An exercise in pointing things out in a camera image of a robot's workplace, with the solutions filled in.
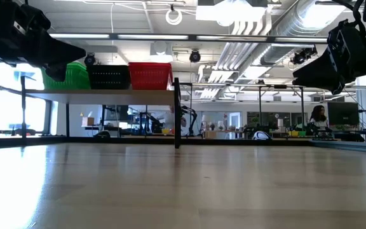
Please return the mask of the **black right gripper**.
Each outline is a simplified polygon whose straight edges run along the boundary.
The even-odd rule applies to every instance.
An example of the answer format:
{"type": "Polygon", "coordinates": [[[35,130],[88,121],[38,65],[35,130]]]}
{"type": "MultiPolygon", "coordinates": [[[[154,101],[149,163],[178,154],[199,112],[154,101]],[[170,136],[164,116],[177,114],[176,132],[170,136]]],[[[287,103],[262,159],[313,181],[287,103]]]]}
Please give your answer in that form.
{"type": "Polygon", "coordinates": [[[293,72],[293,85],[320,88],[333,95],[366,75],[366,36],[344,20],[329,32],[327,54],[293,72]]]}

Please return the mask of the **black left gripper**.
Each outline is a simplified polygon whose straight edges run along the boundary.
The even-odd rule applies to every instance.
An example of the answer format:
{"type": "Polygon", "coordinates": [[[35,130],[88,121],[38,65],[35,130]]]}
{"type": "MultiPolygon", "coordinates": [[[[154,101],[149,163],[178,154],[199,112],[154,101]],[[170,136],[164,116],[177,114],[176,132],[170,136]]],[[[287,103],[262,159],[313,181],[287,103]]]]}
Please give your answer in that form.
{"type": "Polygon", "coordinates": [[[54,81],[65,81],[67,65],[86,51],[52,38],[46,31],[50,21],[29,4],[0,1],[0,62],[38,62],[48,65],[45,73],[54,81]]]}

